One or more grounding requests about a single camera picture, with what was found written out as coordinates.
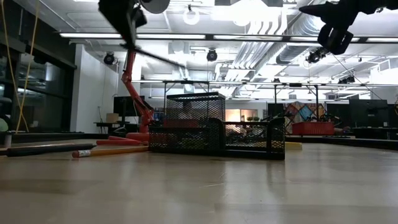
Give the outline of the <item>colourful patchwork quilt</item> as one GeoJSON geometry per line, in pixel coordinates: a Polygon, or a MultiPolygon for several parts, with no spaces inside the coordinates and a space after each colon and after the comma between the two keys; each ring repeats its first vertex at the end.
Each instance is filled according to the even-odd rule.
{"type": "Polygon", "coordinates": [[[283,110],[287,126],[304,122],[309,118],[316,118],[317,113],[319,116],[326,113],[326,109],[322,103],[317,105],[316,103],[302,103],[299,101],[284,103],[283,110]]]}

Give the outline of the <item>red-handled scissors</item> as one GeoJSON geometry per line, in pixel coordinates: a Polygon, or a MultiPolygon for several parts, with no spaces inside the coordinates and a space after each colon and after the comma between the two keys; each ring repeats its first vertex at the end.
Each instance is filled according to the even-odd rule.
{"type": "Polygon", "coordinates": [[[135,139],[121,138],[117,136],[109,136],[107,139],[96,141],[97,145],[112,145],[112,146],[146,146],[147,141],[140,141],[135,139]]]}

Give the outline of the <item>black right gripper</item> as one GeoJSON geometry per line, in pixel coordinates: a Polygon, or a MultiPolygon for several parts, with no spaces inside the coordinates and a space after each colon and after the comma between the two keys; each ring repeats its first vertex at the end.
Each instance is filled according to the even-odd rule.
{"type": "Polygon", "coordinates": [[[319,17],[331,25],[351,25],[358,12],[373,14],[377,9],[398,9],[398,0],[339,0],[337,3],[326,1],[323,4],[302,6],[299,11],[319,17]]]}

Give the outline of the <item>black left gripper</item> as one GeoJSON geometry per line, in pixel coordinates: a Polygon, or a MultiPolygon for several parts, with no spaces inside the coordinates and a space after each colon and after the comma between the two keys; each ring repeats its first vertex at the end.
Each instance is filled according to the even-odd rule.
{"type": "Polygon", "coordinates": [[[98,10],[125,41],[126,49],[133,49],[136,42],[136,28],[146,25],[147,19],[136,0],[99,0],[98,10]]]}

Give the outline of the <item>black metal table frame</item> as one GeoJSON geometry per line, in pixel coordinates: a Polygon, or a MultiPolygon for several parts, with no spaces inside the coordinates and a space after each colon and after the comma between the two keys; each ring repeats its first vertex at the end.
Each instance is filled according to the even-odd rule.
{"type": "Polygon", "coordinates": [[[207,89],[205,89],[206,92],[209,92],[210,90],[210,83],[209,81],[200,81],[200,80],[162,80],[162,83],[164,84],[164,109],[166,109],[167,106],[167,92],[170,90],[169,88],[167,88],[167,85],[169,83],[172,84],[171,88],[173,88],[173,86],[175,84],[181,84],[181,85],[185,85],[185,84],[189,84],[189,85],[207,85],[207,89]]]}
{"type": "Polygon", "coordinates": [[[274,103],[277,103],[277,87],[278,86],[287,86],[287,87],[294,87],[294,88],[301,88],[301,87],[305,87],[307,88],[310,92],[312,92],[315,95],[315,102],[316,102],[316,118],[317,121],[319,121],[320,119],[320,115],[319,115],[319,96],[318,96],[318,90],[319,90],[319,85],[317,84],[311,84],[311,83],[274,83],[274,103]]]}

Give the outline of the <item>red plastic crate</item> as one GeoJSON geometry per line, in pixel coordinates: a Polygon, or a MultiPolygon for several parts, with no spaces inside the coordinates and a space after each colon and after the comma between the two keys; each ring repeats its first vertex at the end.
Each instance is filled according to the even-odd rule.
{"type": "Polygon", "coordinates": [[[199,120],[197,120],[197,119],[165,119],[164,127],[166,127],[166,128],[198,128],[199,120]]]}
{"type": "Polygon", "coordinates": [[[334,124],[331,122],[301,122],[292,125],[293,135],[331,136],[334,132],[334,124]]]}

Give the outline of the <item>silver ventilation duct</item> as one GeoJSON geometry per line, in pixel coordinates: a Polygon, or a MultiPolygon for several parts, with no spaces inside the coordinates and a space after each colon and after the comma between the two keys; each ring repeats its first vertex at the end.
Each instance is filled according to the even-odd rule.
{"type": "MultiPolygon", "coordinates": [[[[288,35],[317,36],[325,23],[319,17],[302,14],[288,29],[288,35]]],[[[276,63],[287,65],[292,63],[300,54],[308,49],[307,46],[284,45],[281,53],[276,56],[276,63]]]]}

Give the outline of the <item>red desk lamp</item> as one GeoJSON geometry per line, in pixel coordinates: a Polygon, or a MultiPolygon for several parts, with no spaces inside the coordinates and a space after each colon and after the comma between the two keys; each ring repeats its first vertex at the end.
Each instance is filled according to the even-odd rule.
{"type": "MultiPolygon", "coordinates": [[[[136,0],[136,4],[141,6],[141,9],[145,9],[153,14],[160,14],[164,12],[169,6],[169,0],[136,0]]],[[[135,61],[136,54],[131,54],[135,61]]],[[[141,123],[139,124],[139,131],[137,133],[127,133],[126,137],[129,139],[135,139],[140,141],[149,141],[149,125],[153,122],[154,109],[139,96],[136,89],[132,84],[132,69],[133,66],[127,64],[126,58],[126,68],[122,74],[122,81],[127,88],[131,98],[135,102],[143,104],[145,110],[140,110],[141,113],[141,123]]]]}

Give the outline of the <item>black mesh desk organizer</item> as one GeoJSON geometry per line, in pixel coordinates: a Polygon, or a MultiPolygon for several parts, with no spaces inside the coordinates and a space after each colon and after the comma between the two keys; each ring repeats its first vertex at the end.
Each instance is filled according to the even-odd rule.
{"type": "Polygon", "coordinates": [[[167,96],[161,123],[149,126],[152,152],[200,156],[285,159],[285,120],[226,121],[225,97],[219,93],[192,93],[167,96]],[[198,128],[166,128],[165,119],[197,119],[198,128]],[[180,147],[183,138],[202,139],[206,148],[180,147]]]}

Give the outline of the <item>black aluminium table frame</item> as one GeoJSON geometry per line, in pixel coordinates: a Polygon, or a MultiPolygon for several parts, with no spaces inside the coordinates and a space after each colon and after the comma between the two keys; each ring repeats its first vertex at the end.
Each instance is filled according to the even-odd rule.
{"type": "MultiPolygon", "coordinates": [[[[107,139],[107,134],[89,134],[89,133],[22,133],[13,134],[12,143],[29,143],[29,142],[47,142],[47,141],[66,141],[77,139],[107,139]]],[[[398,140],[385,139],[353,139],[353,138],[337,138],[337,137],[321,137],[321,136],[286,136],[287,142],[301,142],[314,144],[335,144],[342,146],[367,147],[374,149],[387,149],[398,151],[398,140]]]]}

